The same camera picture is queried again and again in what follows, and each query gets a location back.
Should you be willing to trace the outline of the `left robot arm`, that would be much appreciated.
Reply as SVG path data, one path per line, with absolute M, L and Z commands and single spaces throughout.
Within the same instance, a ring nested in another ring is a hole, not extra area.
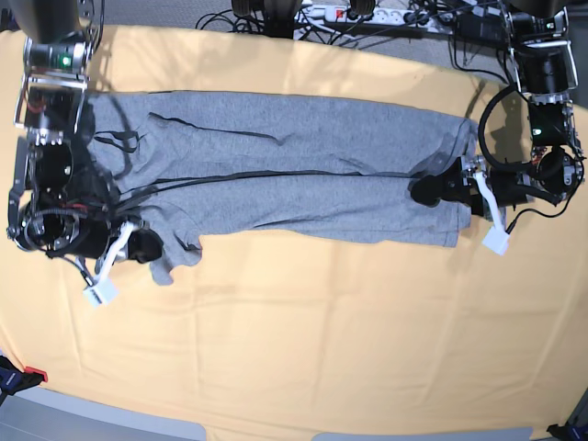
M 404 17 L 423 28 L 433 21 L 455 38 L 496 48 L 506 82 L 486 105 L 478 127 L 481 155 L 459 157 L 438 175 L 411 188 L 426 207 L 459 202 L 492 220 L 503 209 L 535 199 L 567 205 L 584 179 L 585 156 L 575 129 L 571 91 L 578 75 L 568 37 L 564 1 L 419 1 Z M 489 150 L 486 124 L 496 106 L 518 95 L 527 104 L 532 148 L 527 162 L 500 160 Z

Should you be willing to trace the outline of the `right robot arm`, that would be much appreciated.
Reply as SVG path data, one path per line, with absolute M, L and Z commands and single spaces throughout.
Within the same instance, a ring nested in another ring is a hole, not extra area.
M 25 252 L 76 266 L 95 287 L 118 260 L 151 263 L 163 245 L 144 221 L 115 206 L 84 133 L 89 64 L 104 32 L 104 2 L 12 1 L 2 14 L 26 36 L 14 123 L 7 236 Z

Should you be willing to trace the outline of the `black robot base post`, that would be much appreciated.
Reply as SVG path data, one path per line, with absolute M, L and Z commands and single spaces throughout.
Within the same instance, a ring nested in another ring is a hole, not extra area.
M 296 0 L 231 0 L 236 17 L 255 22 L 259 33 L 270 38 L 292 40 L 301 10 Z

